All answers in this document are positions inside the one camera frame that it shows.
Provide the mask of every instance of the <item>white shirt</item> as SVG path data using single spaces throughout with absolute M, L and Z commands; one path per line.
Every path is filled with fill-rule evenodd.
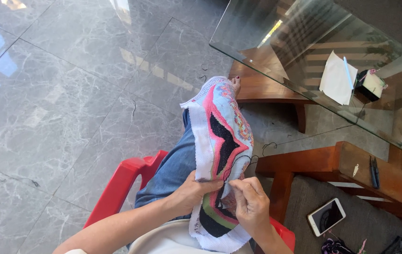
M 129 254 L 211 254 L 202 250 L 198 241 L 188 232 L 189 219 L 167 222 L 140 236 L 130 246 Z M 85 251 L 71 250 L 66 254 L 86 254 Z M 249 243 L 233 254 L 253 254 Z

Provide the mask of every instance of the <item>woman's right hand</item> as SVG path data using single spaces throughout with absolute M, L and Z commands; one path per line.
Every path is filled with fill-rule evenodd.
M 236 217 L 249 235 L 258 241 L 265 235 L 272 235 L 273 226 L 269 219 L 270 200 L 256 177 L 231 180 L 237 202 Z

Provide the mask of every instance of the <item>marble floor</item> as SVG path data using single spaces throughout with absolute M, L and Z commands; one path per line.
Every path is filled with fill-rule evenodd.
M 227 3 L 0 0 L 0 254 L 50 254 L 83 227 L 120 161 L 175 145 L 178 103 L 232 65 L 208 45 Z M 346 140 L 386 159 L 386 142 L 307 111 L 301 134 L 290 105 L 244 104 L 254 154 Z

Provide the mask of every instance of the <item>foot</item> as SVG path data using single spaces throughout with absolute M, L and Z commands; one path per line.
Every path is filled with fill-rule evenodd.
M 234 89 L 235 97 L 237 98 L 238 93 L 240 93 L 240 77 L 237 76 L 231 79 L 232 87 Z

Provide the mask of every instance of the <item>red plastic chair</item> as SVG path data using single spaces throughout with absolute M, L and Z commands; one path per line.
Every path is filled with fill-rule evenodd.
M 84 228 L 108 216 L 119 213 L 138 175 L 141 175 L 140 189 L 142 189 L 154 176 L 160 162 L 162 162 L 167 154 L 168 152 L 160 150 L 154 157 L 148 156 L 143 159 L 130 158 L 123 160 L 114 172 L 112 178 L 110 178 L 107 187 L 97 201 Z M 277 233 L 281 236 L 286 245 L 294 251 L 295 234 L 272 217 L 270 217 L 270 223 L 275 227 Z

